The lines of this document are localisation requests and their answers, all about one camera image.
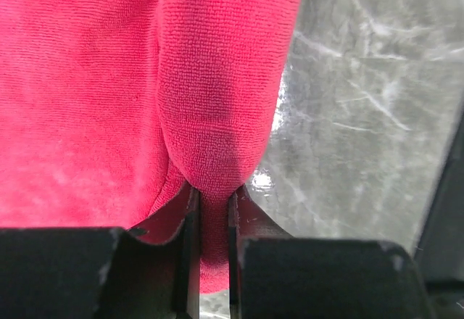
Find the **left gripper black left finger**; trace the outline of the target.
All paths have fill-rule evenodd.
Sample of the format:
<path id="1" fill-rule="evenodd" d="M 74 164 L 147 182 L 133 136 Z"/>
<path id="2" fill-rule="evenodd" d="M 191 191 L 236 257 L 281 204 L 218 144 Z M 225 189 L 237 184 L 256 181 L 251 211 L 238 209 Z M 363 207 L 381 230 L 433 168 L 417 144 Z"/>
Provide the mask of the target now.
<path id="1" fill-rule="evenodd" d="M 1 230 L 3 318 L 198 318 L 199 192 L 130 229 Z"/>

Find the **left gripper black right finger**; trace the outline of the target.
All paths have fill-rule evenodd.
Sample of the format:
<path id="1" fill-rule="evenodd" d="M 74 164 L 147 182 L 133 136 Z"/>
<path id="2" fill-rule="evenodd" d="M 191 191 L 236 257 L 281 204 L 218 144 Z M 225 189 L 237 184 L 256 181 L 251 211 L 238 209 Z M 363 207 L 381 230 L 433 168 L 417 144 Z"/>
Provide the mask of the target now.
<path id="1" fill-rule="evenodd" d="M 410 255 L 390 241 L 297 238 L 239 188 L 228 202 L 232 318 L 433 318 Z"/>

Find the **red towel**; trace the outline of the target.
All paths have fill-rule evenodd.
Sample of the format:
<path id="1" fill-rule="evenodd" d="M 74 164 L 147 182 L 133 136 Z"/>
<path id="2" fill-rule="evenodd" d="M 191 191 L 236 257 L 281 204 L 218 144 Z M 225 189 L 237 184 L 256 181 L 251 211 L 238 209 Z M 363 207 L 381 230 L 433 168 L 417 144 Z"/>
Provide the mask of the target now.
<path id="1" fill-rule="evenodd" d="M 1 225 L 130 228 L 188 182 L 226 289 L 300 1 L 1 0 Z"/>

